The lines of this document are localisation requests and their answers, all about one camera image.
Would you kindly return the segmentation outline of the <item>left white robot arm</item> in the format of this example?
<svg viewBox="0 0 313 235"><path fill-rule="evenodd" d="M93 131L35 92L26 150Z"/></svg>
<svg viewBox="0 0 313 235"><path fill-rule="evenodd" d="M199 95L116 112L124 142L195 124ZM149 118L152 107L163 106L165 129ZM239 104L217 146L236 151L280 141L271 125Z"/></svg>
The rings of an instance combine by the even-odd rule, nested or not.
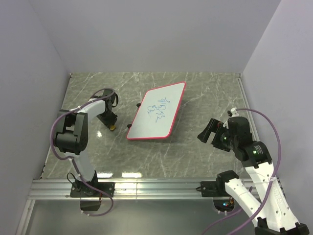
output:
<svg viewBox="0 0 313 235"><path fill-rule="evenodd" d="M59 160L70 160L77 176L75 187L88 196L100 190L97 173L87 153L89 123L98 118L110 131L115 130L117 115L112 108L118 104L118 95L112 88L103 88L93 94L87 103L74 109L61 109L50 130L51 151Z"/></svg>

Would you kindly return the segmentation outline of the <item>pink framed whiteboard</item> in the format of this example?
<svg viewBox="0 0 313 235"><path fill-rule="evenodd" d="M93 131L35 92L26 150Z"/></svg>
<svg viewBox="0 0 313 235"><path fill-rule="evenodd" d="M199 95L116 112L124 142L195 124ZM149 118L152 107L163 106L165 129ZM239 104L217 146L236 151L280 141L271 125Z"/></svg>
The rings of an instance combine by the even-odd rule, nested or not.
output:
<svg viewBox="0 0 313 235"><path fill-rule="evenodd" d="M148 90L127 133L128 140L166 139L170 136L186 83Z"/></svg>

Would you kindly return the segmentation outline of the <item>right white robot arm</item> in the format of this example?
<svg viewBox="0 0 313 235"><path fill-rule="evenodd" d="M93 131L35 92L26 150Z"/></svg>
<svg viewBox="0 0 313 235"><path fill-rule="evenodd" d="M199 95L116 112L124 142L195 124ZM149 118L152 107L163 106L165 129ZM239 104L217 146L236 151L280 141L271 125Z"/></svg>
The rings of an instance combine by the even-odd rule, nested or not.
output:
<svg viewBox="0 0 313 235"><path fill-rule="evenodd" d="M213 190L237 201L252 219L257 235L308 235L309 228L293 214L278 180L273 177L274 164L266 145L253 139L248 119L230 117L223 123L212 118L198 139L206 143L211 133L215 134L211 142L215 148L234 152L260 198L256 199L245 188L233 170L218 174Z"/></svg>

